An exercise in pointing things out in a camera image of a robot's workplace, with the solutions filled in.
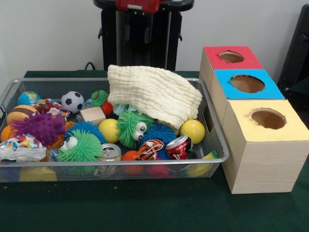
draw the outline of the red soda can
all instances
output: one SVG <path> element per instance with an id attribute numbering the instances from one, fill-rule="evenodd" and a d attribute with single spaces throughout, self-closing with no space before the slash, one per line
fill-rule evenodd
<path id="1" fill-rule="evenodd" d="M 166 146 L 166 152 L 170 159 L 184 160 L 192 148 L 192 142 L 188 135 L 183 135 L 173 140 Z"/>

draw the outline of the circular hole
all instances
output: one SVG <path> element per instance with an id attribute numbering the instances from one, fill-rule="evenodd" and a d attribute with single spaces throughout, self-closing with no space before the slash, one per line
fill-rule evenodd
<path id="1" fill-rule="evenodd" d="M 230 82 L 236 89 L 245 93 L 257 93 L 265 89 L 265 85 L 261 80 L 250 75 L 233 76 Z"/>
<path id="2" fill-rule="evenodd" d="M 232 51 L 223 52 L 219 57 L 227 63 L 240 63 L 245 60 L 241 54 Z"/>
<path id="3" fill-rule="evenodd" d="M 254 110 L 250 116 L 258 125 L 270 129 L 280 129 L 286 124 L 285 117 L 279 112 L 271 109 Z"/>

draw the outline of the purple spiky ball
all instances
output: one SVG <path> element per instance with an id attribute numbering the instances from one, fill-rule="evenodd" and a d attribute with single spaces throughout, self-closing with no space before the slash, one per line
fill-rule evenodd
<path id="1" fill-rule="evenodd" d="M 14 136 L 31 134 L 39 140 L 43 146 L 52 145 L 57 141 L 57 134 L 65 133 L 65 120 L 61 114 L 56 115 L 36 112 L 24 121 L 13 120 L 12 129 L 17 130 Z"/>

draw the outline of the soccer ball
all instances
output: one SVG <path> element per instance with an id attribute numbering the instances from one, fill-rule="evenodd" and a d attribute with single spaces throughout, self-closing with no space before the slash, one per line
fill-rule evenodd
<path id="1" fill-rule="evenodd" d="M 72 114 L 78 114 L 84 104 L 84 98 L 78 92 L 70 91 L 61 98 L 62 107 L 70 110 Z"/>

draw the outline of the blue box top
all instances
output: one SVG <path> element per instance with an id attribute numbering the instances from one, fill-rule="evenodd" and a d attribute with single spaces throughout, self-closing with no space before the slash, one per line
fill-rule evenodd
<path id="1" fill-rule="evenodd" d="M 215 70 L 228 99 L 285 99 L 263 69 Z"/>

